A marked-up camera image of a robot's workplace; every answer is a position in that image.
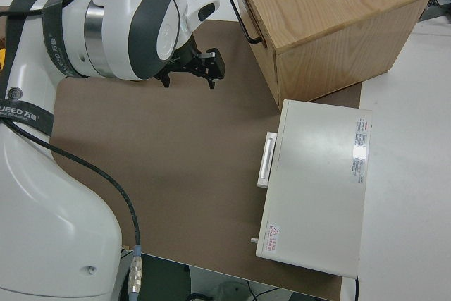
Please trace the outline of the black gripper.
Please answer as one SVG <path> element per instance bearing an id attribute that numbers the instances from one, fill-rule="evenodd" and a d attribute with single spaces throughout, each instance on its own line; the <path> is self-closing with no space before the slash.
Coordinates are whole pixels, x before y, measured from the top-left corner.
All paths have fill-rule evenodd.
<path id="1" fill-rule="evenodd" d="M 226 66 L 217 48 L 207 49 L 202 53 L 194 40 L 188 40 L 177 48 L 172 57 L 160 71 L 160 81 L 165 88 L 170 87 L 170 72 L 188 72 L 207 79 L 210 89 L 216 86 L 216 80 L 225 77 Z"/>

